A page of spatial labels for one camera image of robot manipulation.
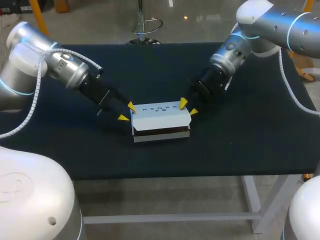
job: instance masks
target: box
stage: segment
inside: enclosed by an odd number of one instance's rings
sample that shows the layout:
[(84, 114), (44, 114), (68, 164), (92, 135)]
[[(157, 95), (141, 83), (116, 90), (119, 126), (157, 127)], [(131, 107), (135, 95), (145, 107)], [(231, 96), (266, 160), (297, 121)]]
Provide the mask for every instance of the box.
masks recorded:
[[(45, 7), (46, 0), (38, 0), (40, 10), (42, 11)], [(29, 0), (18, 0), (19, 9), (22, 14), (31, 14), (32, 8)]]
[(135, 105), (131, 111), (133, 142), (188, 138), (191, 116), (179, 101)]
[(18, 0), (0, 0), (0, 15), (20, 13)]

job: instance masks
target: stool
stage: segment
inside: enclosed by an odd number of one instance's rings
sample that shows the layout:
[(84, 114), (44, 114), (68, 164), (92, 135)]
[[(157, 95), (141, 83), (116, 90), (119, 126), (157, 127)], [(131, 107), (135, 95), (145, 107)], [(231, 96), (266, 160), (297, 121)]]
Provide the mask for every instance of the stool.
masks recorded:
[[(145, 20), (144, 17), (144, 3), (143, 0), (136, 0), (136, 8), (137, 8), (137, 26), (132, 29), (134, 34), (138, 35), (138, 38), (130, 40), (129, 44), (134, 45), (152, 45), (152, 44), (160, 44), (159, 41), (151, 38), (145, 37), (146, 34), (153, 33), (157, 31), (164, 24), (163, 21), (159, 18), (154, 18), (150, 20)], [(159, 26), (151, 31), (145, 32), (145, 23), (157, 21), (159, 22)]]

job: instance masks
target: table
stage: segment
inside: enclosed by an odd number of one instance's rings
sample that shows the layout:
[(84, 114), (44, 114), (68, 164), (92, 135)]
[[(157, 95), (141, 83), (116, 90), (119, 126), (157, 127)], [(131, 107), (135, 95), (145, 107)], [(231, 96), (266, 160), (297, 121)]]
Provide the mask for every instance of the table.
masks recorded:
[[(68, 45), (104, 68), (104, 80), (118, 84), (135, 104), (178, 101), (188, 77), (209, 64), (220, 43)], [(300, 102), (315, 109), (292, 61), (283, 54), (286, 77)], [(85, 217), (87, 224), (145, 221), (254, 219), (265, 231), (299, 175), (313, 172), (320, 159), (320, 121), (300, 110), (281, 79), (278, 56), (251, 55), (234, 75), (224, 98), (191, 123), (187, 140), (134, 144), (129, 122), (98, 108), (79, 92), (52, 79), (42, 81), (34, 116), (3, 147), (50, 157), (73, 180), (182, 176), (244, 176), (247, 213)], [(0, 114), (2, 131), (26, 114)], [(260, 207), (251, 175), (281, 175)]]

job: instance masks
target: yellow post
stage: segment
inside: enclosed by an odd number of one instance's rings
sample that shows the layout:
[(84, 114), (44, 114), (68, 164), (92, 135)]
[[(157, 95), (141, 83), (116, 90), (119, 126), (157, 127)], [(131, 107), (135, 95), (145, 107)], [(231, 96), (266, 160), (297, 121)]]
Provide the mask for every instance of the yellow post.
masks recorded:
[(40, 31), (43, 32), (45, 35), (49, 36), (48, 29), (45, 24), (44, 17), (42, 16), (38, 0), (29, 0), (29, 2)]
[(306, 0), (305, 6), (303, 8), (304, 12), (310, 12), (313, 5), (314, 5), (315, 0)]

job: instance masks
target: white metal frame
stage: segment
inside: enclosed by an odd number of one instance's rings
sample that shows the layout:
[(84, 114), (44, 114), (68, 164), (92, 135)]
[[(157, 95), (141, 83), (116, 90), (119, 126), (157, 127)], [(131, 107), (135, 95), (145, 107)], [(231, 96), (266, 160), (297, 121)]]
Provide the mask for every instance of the white metal frame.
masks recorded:
[(243, 176), (242, 182), (249, 212), (87, 216), (83, 220), (85, 224), (252, 220), (253, 233), (262, 234), (268, 229), (271, 220), (284, 205), (300, 177), (300, 174), (279, 175), (261, 206), (254, 177)]

